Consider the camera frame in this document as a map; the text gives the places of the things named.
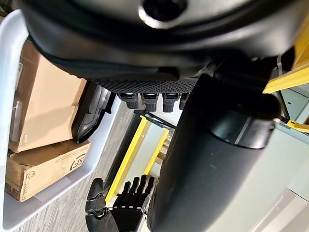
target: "black cylindrical robot part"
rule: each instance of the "black cylindrical robot part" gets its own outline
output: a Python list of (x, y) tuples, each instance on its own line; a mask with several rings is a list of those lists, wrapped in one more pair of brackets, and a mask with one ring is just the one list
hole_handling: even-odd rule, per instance
[(242, 93), (209, 77), (198, 81), (162, 164), (148, 214), (151, 231), (203, 232), (236, 195), (280, 113), (271, 96)]

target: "white plastic bin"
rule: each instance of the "white plastic bin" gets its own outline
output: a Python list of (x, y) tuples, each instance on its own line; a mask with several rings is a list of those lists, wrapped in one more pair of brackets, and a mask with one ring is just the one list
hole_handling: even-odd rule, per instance
[(79, 169), (23, 203), (13, 199), (4, 192), (5, 168), (17, 68), (27, 37), (28, 31), (21, 10), (10, 13), (0, 24), (0, 207), (3, 209), (0, 209), (0, 232), (20, 227), (91, 174), (98, 164), (121, 102), (115, 99), (112, 114), (104, 116), (97, 131), (89, 138), (91, 147)]

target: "gray carpet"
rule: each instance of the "gray carpet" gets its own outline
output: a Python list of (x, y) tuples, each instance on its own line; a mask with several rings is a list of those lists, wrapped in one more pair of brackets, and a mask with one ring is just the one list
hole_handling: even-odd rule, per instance
[(91, 176), (50, 204), (16, 232), (87, 232), (84, 208), (91, 182), (96, 177), (104, 180), (107, 176), (132, 116), (133, 111), (127, 109), (126, 104), (122, 102), (101, 160)]

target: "brown cardboard box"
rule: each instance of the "brown cardboard box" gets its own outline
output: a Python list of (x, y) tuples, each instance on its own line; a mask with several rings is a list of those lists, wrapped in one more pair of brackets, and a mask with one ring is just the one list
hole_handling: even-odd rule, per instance
[(79, 168), (89, 142), (73, 140), (13, 153), (6, 164), (5, 191), (23, 202)]
[(86, 81), (54, 66), (28, 41), (20, 63), (9, 148), (18, 153), (71, 139)]

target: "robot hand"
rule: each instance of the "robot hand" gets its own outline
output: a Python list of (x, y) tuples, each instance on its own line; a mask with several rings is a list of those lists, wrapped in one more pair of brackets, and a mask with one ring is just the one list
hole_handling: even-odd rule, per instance
[(112, 209), (105, 207), (103, 180), (93, 180), (87, 197), (85, 211), (89, 232), (137, 232), (140, 227), (144, 210), (149, 202), (155, 178), (150, 177), (146, 186), (147, 176), (135, 177), (133, 184), (126, 182), (124, 190), (118, 195)]

